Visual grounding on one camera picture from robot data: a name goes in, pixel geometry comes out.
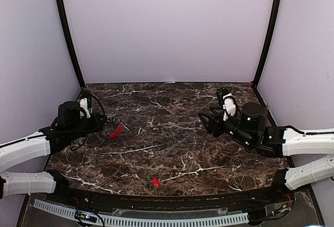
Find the red key tag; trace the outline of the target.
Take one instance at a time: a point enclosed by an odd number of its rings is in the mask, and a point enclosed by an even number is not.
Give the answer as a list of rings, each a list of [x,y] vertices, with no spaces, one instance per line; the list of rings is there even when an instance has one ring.
[[[161,185],[157,177],[151,177],[149,181],[152,183],[154,188],[160,188]]]

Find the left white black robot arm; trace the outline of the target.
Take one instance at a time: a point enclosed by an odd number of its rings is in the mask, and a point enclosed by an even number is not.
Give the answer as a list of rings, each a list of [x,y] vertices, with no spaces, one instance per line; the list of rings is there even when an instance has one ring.
[[[67,101],[58,107],[51,126],[33,134],[1,144],[1,197],[34,193],[53,194],[62,204],[69,204],[74,193],[69,181],[59,171],[17,173],[9,169],[26,161],[61,152],[73,141],[100,132],[107,121],[105,112],[94,113],[87,98]]]

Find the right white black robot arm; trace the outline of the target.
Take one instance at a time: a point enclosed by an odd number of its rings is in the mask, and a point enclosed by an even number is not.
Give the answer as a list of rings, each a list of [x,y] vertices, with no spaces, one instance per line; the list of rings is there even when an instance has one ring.
[[[214,137],[227,134],[245,148],[267,158],[283,158],[298,154],[324,154],[324,157],[295,168],[275,173],[272,187],[266,192],[271,203],[283,198],[287,189],[295,190],[306,184],[333,178],[333,129],[299,130],[291,125],[267,126],[268,109],[258,103],[248,102],[236,112],[226,106],[218,112],[211,107],[210,113],[199,113],[206,131]]]

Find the large keyring with red sleeve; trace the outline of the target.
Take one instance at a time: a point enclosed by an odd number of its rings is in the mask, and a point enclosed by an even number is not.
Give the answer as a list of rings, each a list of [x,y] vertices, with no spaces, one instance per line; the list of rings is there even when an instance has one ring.
[[[121,120],[119,116],[108,116],[107,125],[111,127],[111,132],[108,133],[110,139],[114,139],[123,131],[129,131],[129,128]]]

